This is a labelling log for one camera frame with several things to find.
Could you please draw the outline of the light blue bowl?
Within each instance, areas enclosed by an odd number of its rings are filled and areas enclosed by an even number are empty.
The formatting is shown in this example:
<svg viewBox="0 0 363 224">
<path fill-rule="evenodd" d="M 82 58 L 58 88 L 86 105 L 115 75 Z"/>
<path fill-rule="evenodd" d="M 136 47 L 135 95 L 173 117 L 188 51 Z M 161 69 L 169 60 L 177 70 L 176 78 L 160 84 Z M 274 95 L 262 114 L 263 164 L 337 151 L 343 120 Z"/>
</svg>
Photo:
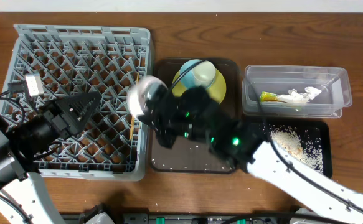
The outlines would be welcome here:
<svg viewBox="0 0 363 224">
<path fill-rule="evenodd" d="M 193 88 L 196 87 L 193 84 L 193 77 L 192 77 L 193 73 L 192 70 L 190 70 L 189 72 L 187 72 L 184 77 L 181 79 L 181 83 L 186 87 L 186 88 Z"/>
</svg>

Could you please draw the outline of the yellow green snack wrapper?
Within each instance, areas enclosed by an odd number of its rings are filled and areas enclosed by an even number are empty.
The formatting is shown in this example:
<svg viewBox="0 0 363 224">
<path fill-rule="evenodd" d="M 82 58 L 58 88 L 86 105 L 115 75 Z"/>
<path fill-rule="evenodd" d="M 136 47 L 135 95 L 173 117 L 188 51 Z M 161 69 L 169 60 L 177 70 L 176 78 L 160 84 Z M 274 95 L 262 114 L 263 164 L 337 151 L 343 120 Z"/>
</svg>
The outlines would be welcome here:
<svg viewBox="0 0 363 224">
<path fill-rule="evenodd" d="M 275 93 L 269 93 L 266 91 L 261 92 L 260 101 L 261 102 L 270 102 L 270 101 L 283 102 L 283 100 L 280 98 L 279 95 L 277 95 Z"/>
</svg>

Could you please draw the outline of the white tissue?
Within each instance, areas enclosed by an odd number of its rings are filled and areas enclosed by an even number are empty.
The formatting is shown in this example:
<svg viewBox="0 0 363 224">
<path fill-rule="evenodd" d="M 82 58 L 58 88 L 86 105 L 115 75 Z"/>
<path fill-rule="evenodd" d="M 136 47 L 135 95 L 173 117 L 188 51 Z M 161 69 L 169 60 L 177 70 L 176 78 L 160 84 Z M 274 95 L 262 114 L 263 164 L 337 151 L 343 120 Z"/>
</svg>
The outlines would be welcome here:
<svg viewBox="0 0 363 224">
<path fill-rule="evenodd" d="M 306 104 L 309 100 L 315 99 L 322 93 L 321 90 L 311 86 L 306 87 L 304 90 L 304 93 L 299 93 L 296 89 L 288 90 L 288 94 L 279 95 L 278 100 L 291 104 Z"/>
</svg>

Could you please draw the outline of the white cup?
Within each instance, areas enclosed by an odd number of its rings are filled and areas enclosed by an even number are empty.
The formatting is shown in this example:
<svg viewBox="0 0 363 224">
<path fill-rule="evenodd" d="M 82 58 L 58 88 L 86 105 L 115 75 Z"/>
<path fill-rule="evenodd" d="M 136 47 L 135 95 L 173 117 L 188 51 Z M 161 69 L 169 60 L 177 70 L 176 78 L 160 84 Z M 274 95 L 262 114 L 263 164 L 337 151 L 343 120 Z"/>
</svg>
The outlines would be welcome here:
<svg viewBox="0 0 363 224">
<path fill-rule="evenodd" d="M 192 69 L 192 73 L 193 84 L 207 88 L 215 79 L 216 68 L 213 63 L 203 61 Z"/>
</svg>

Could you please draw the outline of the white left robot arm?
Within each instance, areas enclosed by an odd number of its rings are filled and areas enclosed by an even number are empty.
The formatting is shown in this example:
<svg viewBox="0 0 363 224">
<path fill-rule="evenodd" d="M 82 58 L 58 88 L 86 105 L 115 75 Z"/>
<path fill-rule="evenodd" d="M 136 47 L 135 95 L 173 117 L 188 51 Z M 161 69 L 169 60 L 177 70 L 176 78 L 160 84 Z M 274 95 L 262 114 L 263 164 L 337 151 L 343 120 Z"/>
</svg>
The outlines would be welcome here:
<svg viewBox="0 0 363 224">
<path fill-rule="evenodd" d="M 10 83 L 0 94 L 0 213 L 10 223 L 65 223 L 53 204 L 35 161 L 51 156 L 79 135 L 99 107 L 101 94 L 78 93 L 49 100 L 26 121 L 21 103 L 44 94 L 38 73 Z"/>
</svg>

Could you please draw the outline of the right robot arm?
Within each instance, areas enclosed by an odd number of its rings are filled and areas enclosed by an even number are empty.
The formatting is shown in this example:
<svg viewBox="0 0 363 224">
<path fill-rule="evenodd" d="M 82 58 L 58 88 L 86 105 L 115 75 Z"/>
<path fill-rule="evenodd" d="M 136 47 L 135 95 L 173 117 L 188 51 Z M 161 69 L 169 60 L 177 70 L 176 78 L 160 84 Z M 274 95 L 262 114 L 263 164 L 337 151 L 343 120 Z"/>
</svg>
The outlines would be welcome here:
<svg viewBox="0 0 363 224">
<path fill-rule="evenodd" d="M 162 147 L 177 137 L 202 141 L 230 166 L 269 182 L 310 208 L 299 218 L 327 223 L 363 223 L 363 194 L 347 189 L 277 146 L 268 130 L 232 119 L 202 87 L 174 96 L 161 83 L 137 84 L 128 93 L 131 114 L 156 133 Z"/>
</svg>

